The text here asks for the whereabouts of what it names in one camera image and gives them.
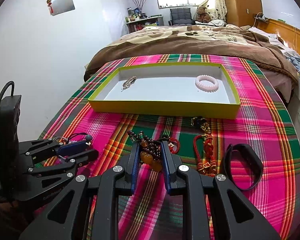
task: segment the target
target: brown stuffed animal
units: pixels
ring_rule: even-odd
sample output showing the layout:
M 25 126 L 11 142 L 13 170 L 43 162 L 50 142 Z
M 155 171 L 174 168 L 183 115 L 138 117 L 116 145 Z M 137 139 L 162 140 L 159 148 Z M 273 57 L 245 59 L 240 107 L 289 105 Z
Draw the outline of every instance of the brown stuffed animal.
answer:
M 201 23 L 208 23 L 211 21 L 211 17 L 208 13 L 206 13 L 206 7 L 200 6 L 198 7 L 198 15 L 196 21 Z

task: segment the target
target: orange bead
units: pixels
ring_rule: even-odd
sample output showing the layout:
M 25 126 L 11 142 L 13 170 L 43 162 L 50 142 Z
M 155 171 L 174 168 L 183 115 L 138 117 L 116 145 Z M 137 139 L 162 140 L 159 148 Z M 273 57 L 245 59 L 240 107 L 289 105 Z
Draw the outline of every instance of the orange bead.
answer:
M 161 165 L 161 162 L 160 162 L 160 161 L 154 160 L 154 161 L 151 163 L 150 167 L 151 167 L 154 171 L 156 171 L 156 172 L 160 172 L 160 171 L 162 170 L 162 165 Z
M 145 164 L 151 164 L 153 161 L 153 157 L 151 154 L 147 153 L 146 155 L 143 156 L 143 162 Z
M 148 143 L 145 140 L 142 140 L 140 142 L 140 144 L 141 144 L 142 147 L 147 147 L 147 145 L 148 145 Z
M 141 152 L 140 153 L 140 159 L 143 161 L 143 156 L 145 156 L 147 153 L 146 152 Z

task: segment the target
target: pink bracelet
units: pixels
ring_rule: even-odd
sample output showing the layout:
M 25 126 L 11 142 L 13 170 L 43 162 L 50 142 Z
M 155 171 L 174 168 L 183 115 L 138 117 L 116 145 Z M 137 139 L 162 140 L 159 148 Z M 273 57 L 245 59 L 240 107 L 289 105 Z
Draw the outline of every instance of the pink bracelet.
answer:
M 212 85 L 202 84 L 200 82 L 202 80 L 210 81 L 212 83 Z M 195 79 L 195 85 L 200 90 L 206 91 L 206 92 L 215 92 L 219 88 L 218 80 L 216 80 L 214 77 L 211 77 L 211 76 L 208 76 L 208 75 L 197 76 L 197 78 Z

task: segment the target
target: table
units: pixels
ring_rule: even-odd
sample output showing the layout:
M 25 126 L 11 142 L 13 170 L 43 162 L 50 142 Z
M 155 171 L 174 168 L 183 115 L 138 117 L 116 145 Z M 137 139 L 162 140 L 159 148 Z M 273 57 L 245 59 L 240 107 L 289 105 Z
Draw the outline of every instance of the table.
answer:
M 286 239 L 300 222 L 300 145 L 278 94 L 259 68 L 248 60 L 173 54 L 107 63 L 74 93 L 41 138 L 68 137 L 74 132 L 91 134 L 99 157 L 78 172 L 96 176 L 113 167 L 121 155 L 129 154 L 132 143 L 127 130 L 143 130 L 153 139 L 164 132 L 180 141 L 178 155 L 183 163 L 195 168 L 192 143 L 194 136 L 201 132 L 190 125 L 190 117 L 95 113 L 88 103 L 88 97 L 118 67 L 177 61 L 220 63 L 229 72 L 238 90 L 241 107 L 235 120 L 207 119 L 213 135 L 214 156 L 219 166 L 229 143 L 248 143 L 253 147 L 263 162 L 264 174 L 259 184 L 244 194 L 282 239 Z M 57 158 L 53 157 L 42 165 L 57 163 Z M 232 162 L 232 169 L 238 184 L 244 186 L 250 182 L 250 176 L 239 162 Z M 162 173 L 152 171 L 148 165 L 144 164 L 140 169 L 135 194 L 119 198 L 119 239 L 182 239 L 182 197 L 168 196 Z
M 163 16 L 148 17 L 148 18 L 145 18 L 145 19 L 136 20 L 136 21 L 126 23 L 126 25 L 129 28 L 129 33 L 133 33 L 133 32 L 136 31 L 135 28 L 134 28 L 135 25 L 138 25 L 138 23 L 139 24 L 144 24 L 147 21 L 151 22 L 151 23 L 158 22 L 159 26 L 164 26 Z

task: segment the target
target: chair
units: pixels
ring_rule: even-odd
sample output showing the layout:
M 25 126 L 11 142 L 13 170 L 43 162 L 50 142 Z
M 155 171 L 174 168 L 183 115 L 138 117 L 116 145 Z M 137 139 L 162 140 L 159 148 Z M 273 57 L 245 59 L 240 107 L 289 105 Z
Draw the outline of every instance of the chair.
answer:
M 187 8 L 171 8 L 170 9 L 170 26 L 190 26 L 194 25 L 195 22 L 191 17 L 191 10 Z

